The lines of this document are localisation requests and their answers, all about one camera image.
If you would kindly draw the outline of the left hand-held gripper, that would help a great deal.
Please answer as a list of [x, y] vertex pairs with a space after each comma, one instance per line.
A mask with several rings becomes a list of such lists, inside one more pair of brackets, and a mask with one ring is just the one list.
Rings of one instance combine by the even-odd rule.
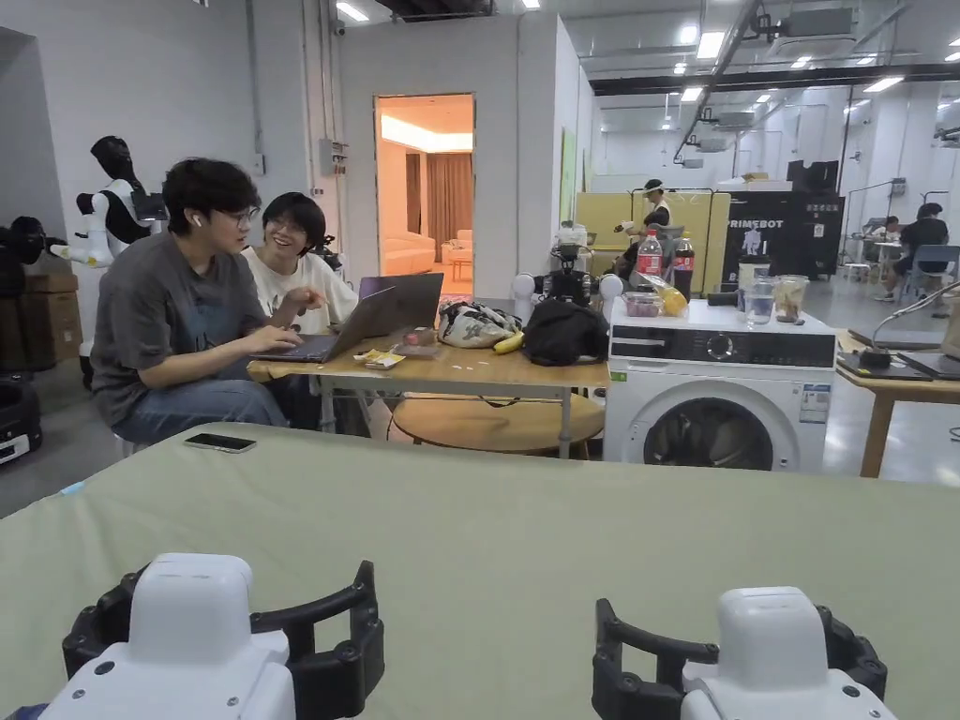
[[[373, 562], [342, 590], [250, 614], [251, 583], [227, 555], [167, 553], [124, 574], [64, 637], [72, 678], [43, 717], [292, 719], [294, 693], [372, 693], [385, 672]], [[318, 651], [315, 626], [343, 613], [349, 636]]]

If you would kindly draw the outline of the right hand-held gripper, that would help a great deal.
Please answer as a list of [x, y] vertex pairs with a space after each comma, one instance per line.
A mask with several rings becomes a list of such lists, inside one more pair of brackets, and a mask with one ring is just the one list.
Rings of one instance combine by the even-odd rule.
[[[795, 587], [718, 601], [719, 647], [656, 635], [595, 603], [592, 708], [601, 719], [887, 719], [888, 668], [872, 643]], [[655, 680], [623, 649], [655, 658]]]

